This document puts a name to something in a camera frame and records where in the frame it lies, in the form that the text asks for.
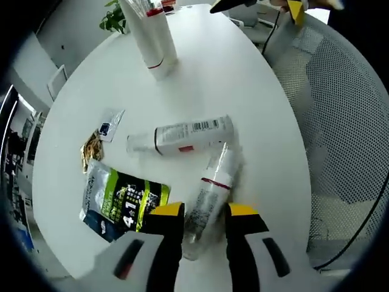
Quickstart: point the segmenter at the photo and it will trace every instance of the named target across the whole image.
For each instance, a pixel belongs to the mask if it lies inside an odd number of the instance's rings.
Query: small packet
[[[91,159],[80,219],[105,240],[118,239],[126,231],[139,231],[143,216],[167,204],[170,189],[118,172]]]
[[[116,128],[122,119],[124,114],[124,110],[118,111],[116,109],[107,108],[103,113],[102,124],[98,129],[98,133],[100,134],[100,140],[105,142],[111,142]]]
[[[81,162],[83,164],[83,173],[88,169],[88,162],[91,158],[98,161],[103,159],[103,147],[98,131],[95,130],[86,143],[81,147]]]

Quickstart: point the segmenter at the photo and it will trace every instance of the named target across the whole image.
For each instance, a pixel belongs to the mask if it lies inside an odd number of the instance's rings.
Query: potted plant
[[[128,32],[128,29],[126,28],[126,19],[122,12],[122,8],[120,7],[118,0],[108,2],[105,4],[105,7],[110,7],[112,5],[115,5],[115,8],[113,11],[107,11],[100,23],[100,28],[103,30],[109,30],[110,32],[114,29],[125,34]]]

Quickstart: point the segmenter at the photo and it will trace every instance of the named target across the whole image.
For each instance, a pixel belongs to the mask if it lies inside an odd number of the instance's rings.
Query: round table
[[[311,188],[292,108],[255,46],[209,8],[194,5],[168,16],[179,63],[166,79],[155,81],[131,34],[113,34],[79,65],[51,107],[33,169],[33,211],[47,244],[75,278],[90,271],[109,245],[78,217],[86,183],[80,147],[99,127],[105,108],[126,111],[113,141],[103,143],[103,162],[169,185],[169,202],[196,196],[209,153],[129,155],[127,135],[230,115],[244,158],[234,201],[256,208],[274,235],[296,244],[296,252],[306,250]],[[181,260],[176,291],[199,285],[229,291],[229,274],[222,240],[198,261]]]

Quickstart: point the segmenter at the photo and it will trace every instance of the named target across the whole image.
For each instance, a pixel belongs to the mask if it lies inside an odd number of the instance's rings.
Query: black cable
[[[277,22],[278,22],[278,19],[280,18],[280,14],[281,14],[281,11],[278,11],[277,13],[277,17],[275,18],[275,21],[274,21],[274,26],[273,26],[273,29],[270,31],[270,34],[269,36],[267,37],[264,45],[263,45],[263,49],[262,49],[262,55],[265,53],[265,50],[266,50],[266,47],[267,47],[267,43],[269,42],[270,38],[272,37],[273,33],[274,33],[274,30],[277,26]]]
[[[384,195],[384,192],[385,192],[385,188],[388,184],[388,181],[389,181],[389,171],[388,171],[388,174],[387,174],[387,177],[385,178],[385,181],[384,183],[382,184],[382,187],[381,187],[381,190],[378,194],[378,197],[376,198],[376,201],[374,202],[374,204],[372,205],[369,213],[367,214],[366,218],[364,219],[364,221],[362,222],[362,224],[359,226],[358,230],[355,232],[355,234],[353,235],[353,237],[350,238],[349,242],[345,245],[344,248],[342,248],[342,250],[340,250],[340,252],[337,253],[337,255],[335,255],[331,260],[329,260],[328,262],[320,265],[320,266],[315,266],[314,269],[322,269],[326,266],[328,266],[330,263],[333,263],[334,261],[336,261],[342,254],[345,253],[345,251],[350,247],[350,245],[354,242],[354,240],[357,238],[357,236],[359,235],[359,233],[362,231],[362,229],[365,227],[367,221],[369,221],[371,215],[373,214],[373,212],[376,210],[376,207],[379,203],[379,200],[382,198],[382,196]]]

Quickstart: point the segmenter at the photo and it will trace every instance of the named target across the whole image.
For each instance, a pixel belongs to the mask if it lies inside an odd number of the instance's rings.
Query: chair backrest
[[[67,80],[67,74],[65,70],[65,65],[62,65],[58,70],[51,76],[49,82],[47,83],[47,89],[49,90],[50,96],[53,101],[56,99],[61,88],[65,85]]]
[[[333,258],[354,235],[389,169],[389,96],[361,53],[305,15],[302,28],[283,18],[265,51],[294,110],[311,174],[308,254],[313,266]],[[384,214],[384,193],[365,228],[328,268],[350,268]]]

